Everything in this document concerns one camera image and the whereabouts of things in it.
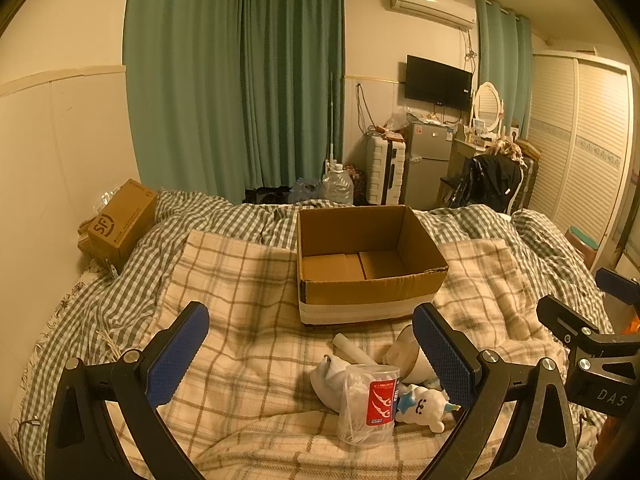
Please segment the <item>mini fridge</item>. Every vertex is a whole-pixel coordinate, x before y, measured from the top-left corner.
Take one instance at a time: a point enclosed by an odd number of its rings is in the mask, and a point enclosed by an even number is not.
[[[406,129],[406,155],[400,202],[412,209],[437,207],[440,178],[447,176],[453,128],[411,122]]]

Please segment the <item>oval mirror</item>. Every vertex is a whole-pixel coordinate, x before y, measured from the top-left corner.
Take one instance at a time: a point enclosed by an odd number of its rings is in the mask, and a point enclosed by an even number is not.
[[[500,121],[500,96],[494,85],[487,82],[478,87],[474,98],[474,115],[484,121],[486,130],[491,132]]]

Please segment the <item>bed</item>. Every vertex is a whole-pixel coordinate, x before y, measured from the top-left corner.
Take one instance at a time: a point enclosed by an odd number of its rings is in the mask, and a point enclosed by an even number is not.
[[[206,478],[300,479],[326,477],[329,470],[336,478],[416,478],[452,423],[438,437],[428,429],[399,426],[394,442],[384,450],[386,458],[378,460],[374,454],[339,446],[334,438],[337,415],[319,403],[309,384],[308,372],[322,352],[331,351],[328,342],[332,335],[345,331],[340,327],[307,329],[299,321],[295,323],[292,250],[299,208],[328,206],[335,205],[311,201],[296,206],[233,206],[222,198],[200,193],[161,191],[156,225],[137,245],[123,274],[113,280],[99,268],[90,268],[61,302],[34,349],[15,398],[11,422],[11,444],[29,473],[37,479],[44,477],[49,412],[66,359],[79,356],[88,364],[99,364],[114,360],[128,348],[141,348],[157,330],[171,323],[174,311],[185,300],[184,291],[190,290],[190,299],[200,298],[197,295],[202,293],[209,303],[218,302],[215,309],[210,308],[214,315],[210,332],[224,343],[217,351],[198,354],[203,365],[192,366],[192,376],[190,368],[174,400],[160,407],[159,413]],[[456,259],[456,254],[470,251],[467,261],[471,262],[482,253],[483,258],[499,263],[494,266],[498,270],[493,271],[496,280],[510,275],[515,277],[513,283],[520,284],[521,290],[512,290],[510,295],[514,304],[535,305],[538,298],[553,294],[602,332],[612,332],[602,295],[590,273],[545,216],[520,210],[509,220],[482,205],[416,213],[436,243],[449,251],[448,258],[459,264],[452,266],[458,268],[450,271],[452,280],[461,273],[468,274],[464,258]],[[240,257],[247,251],[253,251],[256,258]],[[238,261],[243,262],[238,268],[241,278],[230,278]],[[251,266],[247,261],[262,263]],[[190,280],[197,279],[194,269],[206,269],[200,273],[201,281],[194,282],[197,286],[190,285]],[[202,288],[202,283],[209,283],[209,290],[194,292]],[[220,307],[233,304],[237,291],[244,290],[242,283],[254,284],[243,293],[250,301],[239,302],[244,307],[234,313],[231,308]],[[454,284],[448,287],[445,289],[456,290]],[[252,304],[277,304],[277,315]],[[407,324],[408,320],[377,322],[366,328],[348,328],[345,334],[379,359]],[[479,326],[467,328],[471,335],[481,335]],[[551,336],[545,337],[546,347],[543,345],[541,351],[548,352]],[[561,347],[557,341],[553,345],[553,351]],[[513,348],[513,360],[517,362],[518,351]],[[566,352],[561,351],[556,359],[564,360],[559,365],[566,369]],[[242,366],[234,368],[239,362]],[[290,384],[284,380],[287,374],[291,375]],[[224,401],[212,404],[214,398]],[[110,406],[110,413],[135,471],[150,478],[116,406]],[[42,422],[40,426],[24,423],[34,416]],[[578,477],[585,478],[593,467],[595,435],[604,416],[572,406],[572,417],[580,434]],[[490,463],[499,438],[494,439],[492,449],[486,450],[480,467]],[[418,452],[418,448],[428,451]]]

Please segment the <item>wall-mounted air conditioner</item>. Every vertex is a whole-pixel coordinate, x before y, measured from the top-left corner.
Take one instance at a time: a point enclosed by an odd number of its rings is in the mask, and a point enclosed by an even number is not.
[[[391,0],[391,7],[425,18],[434,17],[464,30],[476,24],[476,10],[455,0]]]

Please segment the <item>white suitcase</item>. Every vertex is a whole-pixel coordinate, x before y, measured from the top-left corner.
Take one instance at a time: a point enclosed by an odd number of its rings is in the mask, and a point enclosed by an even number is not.
[[[395,205],[400,200],[404,142],[371,136],[367,141],[367,202]]]

